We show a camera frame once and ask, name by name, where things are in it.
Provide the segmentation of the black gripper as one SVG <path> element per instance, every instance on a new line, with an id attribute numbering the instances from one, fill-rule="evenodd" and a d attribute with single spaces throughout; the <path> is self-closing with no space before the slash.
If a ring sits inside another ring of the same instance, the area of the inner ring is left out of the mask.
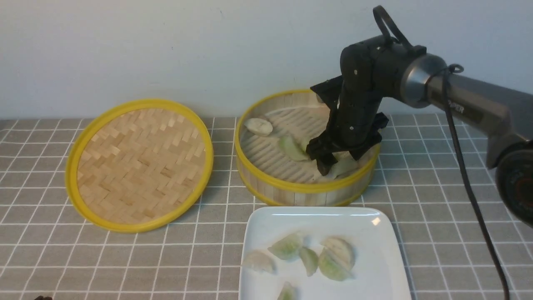
<path id="1" fill-rule="evenodd" d="M 408 68 L 426 54 L 425 46 L 408 48 L 396 39 L 384 38 L 370 38 L 343 49 L 341 75 L 311 87 L 331 111 L 325 131 L 306 148 L 321 175 L 328 175 L 338 162 L 336 152 L 349 151 L 358 161 L 381 142 L 373 122 L 383 98 L 409 106 L 418 101 L 418 97 L 408 98 L 402 80 Z"/>

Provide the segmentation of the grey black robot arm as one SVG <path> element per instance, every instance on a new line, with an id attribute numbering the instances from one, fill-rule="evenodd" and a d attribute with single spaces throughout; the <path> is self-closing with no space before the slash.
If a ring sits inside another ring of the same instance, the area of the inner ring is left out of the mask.
<path id="1" fill-rule="evenodd" d="M 326 129 L 305 152 L 327 175 L 334 153 L 360 159 L 381 142 L 388 118 L 383 98 L 411 108 L 433 105 L 486 135 L 486 166 L 496 169 L 499 195 L 514 216 L 532 225 L 532 95 L 459 74 L 458 66 L 428 54 L 424 46 L 376 36 L 347 46 L 341 75 L 312 86 L 329 108 Z"/>

